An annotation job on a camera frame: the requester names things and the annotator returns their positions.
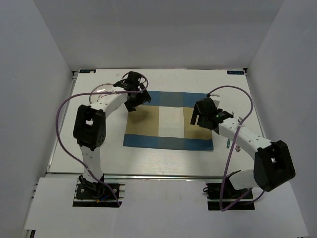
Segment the blue label sticker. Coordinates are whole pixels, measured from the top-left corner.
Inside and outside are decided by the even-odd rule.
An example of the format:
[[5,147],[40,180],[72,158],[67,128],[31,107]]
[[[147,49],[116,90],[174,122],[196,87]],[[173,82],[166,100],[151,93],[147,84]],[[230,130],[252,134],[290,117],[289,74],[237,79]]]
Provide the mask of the blue label sticker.
[[95,69],[81,69],[81,70],[79,70],[79,73],[80,74],[84,74],[84,73],[91,74],[91,73],[96,73],[96,70]]
[[242,70],[228,70],[227,74],[229,75],[244,75],[244,71]]

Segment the blue label sticker left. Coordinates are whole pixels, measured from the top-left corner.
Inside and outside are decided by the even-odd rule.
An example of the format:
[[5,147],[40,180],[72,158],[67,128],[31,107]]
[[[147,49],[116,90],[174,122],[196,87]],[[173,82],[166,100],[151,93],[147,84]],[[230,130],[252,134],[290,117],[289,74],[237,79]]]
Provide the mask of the blue label sticker left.
[[81,69],[81,70],[79,70],[79,73],[80,74],[84,74],[84,73],[91,74],[91,73],[96,73],[96,70],[95,69]]

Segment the teal handled knife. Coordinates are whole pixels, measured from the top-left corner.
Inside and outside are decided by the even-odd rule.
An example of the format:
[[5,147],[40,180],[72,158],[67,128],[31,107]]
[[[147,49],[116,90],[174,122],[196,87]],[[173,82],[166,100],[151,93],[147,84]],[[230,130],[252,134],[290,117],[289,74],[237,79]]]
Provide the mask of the teal handled knife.
[[228,139],[227,144],[226,144],[226,148],[228,148],[228,149],[230,148],[230,143],[231,143],[231,141],[230,141],[230,139]]

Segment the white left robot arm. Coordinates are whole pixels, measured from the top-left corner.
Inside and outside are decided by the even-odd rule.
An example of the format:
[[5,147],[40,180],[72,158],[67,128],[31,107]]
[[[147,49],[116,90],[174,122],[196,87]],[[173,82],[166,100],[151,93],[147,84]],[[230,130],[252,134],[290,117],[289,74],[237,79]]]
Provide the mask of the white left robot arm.
[[100,95],[97,101],[88,106],[81,105],[77,110],[73,137],[80,147],[84,163],[84,174],[79,180],[88,185],[87,191],[94,198],[101,197],[105,191],[100,147],[106,139],[106,119],[121,105],[128,112],[134,112],[137,106],[151,101],[142,79],[148,83],[144,75],[130,71],[114,83],[111,90],[93,92],[93,95]]

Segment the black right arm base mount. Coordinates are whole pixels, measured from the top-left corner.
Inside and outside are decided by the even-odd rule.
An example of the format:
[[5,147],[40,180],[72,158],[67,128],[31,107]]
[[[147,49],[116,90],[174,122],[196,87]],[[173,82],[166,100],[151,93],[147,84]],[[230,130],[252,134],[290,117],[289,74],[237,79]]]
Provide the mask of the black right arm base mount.
[[[221,181],[207,181],[203,188],[203,193],[207,196],[207,204],[209,211],[221,211],[220,209],[220,189]],[[222,195],[222,207],[226,208],[236,199],[240,198],[244,193],[248,192],[235,205],[229,208],[229,211],[255,210],[253,194],[247,188],[235,190],[231,182],[226,181]]]

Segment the blue tan white placemat cloth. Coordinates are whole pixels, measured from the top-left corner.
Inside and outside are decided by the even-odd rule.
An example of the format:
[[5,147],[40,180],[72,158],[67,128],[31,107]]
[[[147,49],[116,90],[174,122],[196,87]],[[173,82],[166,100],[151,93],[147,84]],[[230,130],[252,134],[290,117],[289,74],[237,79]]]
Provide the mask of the blue tan white placemat cloth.
[[190,124],[204,93],[151,91],[150,96],[150,102],[128,113],[123,146],[213,151],[212,132]]

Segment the white plate with red print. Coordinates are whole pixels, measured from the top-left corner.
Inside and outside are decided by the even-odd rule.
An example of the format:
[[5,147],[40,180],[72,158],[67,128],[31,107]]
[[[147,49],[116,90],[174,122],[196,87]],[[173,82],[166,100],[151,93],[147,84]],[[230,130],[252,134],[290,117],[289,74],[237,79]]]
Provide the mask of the white plate with red print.
[[98,85],[96,88],[92,90],[92,95],[89,96],[89,103],[93,104],[96,103],[99,99],[106,96],[107,91],[111,91],[113,88],[113,84],[111,83],[104,83]]

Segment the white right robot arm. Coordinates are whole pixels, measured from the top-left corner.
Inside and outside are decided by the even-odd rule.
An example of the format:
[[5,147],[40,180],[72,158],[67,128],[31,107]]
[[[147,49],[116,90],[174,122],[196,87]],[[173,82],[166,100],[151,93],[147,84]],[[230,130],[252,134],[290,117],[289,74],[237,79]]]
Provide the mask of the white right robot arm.
[[254,168],[238,172],[224,184],[224,193],[236,197],[245,188],[261,188],[270,192],[296,175],[289,148],[285,142],[272,142],[239,126],[234,116],[218,109],[211,98],[198,100],[190,124],[209,130],[233,141],[254,160]]

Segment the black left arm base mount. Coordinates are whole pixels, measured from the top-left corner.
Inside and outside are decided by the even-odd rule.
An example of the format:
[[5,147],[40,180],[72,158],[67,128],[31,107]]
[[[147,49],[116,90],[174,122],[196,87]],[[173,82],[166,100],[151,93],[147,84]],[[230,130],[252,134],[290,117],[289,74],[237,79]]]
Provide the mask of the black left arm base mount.
[[125,184],[86,181],[82,175],[77,180],[73,207],[119,208],[125,192]]

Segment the aluminium table frame rail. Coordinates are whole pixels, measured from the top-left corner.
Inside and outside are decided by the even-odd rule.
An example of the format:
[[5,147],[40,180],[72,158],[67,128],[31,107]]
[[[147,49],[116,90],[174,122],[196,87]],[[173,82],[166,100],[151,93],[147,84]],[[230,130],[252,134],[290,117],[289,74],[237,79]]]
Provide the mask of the aluminium table frame rail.
[[[148,93],[212,92],[219,107],[246,117],[243,126],[263,136],[249,100],[245,75],[229,75],[225,70],[141,69],[148,81]],[[254,161],[245,151],[226,148],[227,139],[212,132],[213,151],[186,151],[123,146],[128,111],[121,105],[106,119],[106,139],[100,147],[101,169],[107,176],[221,178],[224,173],[253,169]]]

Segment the pink iridescent fork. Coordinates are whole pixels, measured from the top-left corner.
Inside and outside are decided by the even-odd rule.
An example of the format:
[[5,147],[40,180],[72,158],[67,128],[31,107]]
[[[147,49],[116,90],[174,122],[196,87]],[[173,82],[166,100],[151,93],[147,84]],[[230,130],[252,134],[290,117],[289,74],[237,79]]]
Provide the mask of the pink iridescent fork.
[[[238,118],[238,123],[241,123],[241,122],[243,121],[243,119],[244,119],[244,117],[239,117],[239,118]],[[235,147],[235,151],[236,151],[237,153],[239,153],[239,152],[241,151],[240,146],[237,145],[237,144],[236,144],[236,147]]]

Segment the blue label sticker right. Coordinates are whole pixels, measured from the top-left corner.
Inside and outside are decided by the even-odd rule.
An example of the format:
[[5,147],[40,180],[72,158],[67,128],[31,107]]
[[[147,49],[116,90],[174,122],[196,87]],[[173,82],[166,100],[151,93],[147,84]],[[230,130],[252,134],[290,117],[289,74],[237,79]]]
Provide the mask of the blue label sticker right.
[[244,71],[242,70],[228,70],[227,74],[229,75],[244,75]]

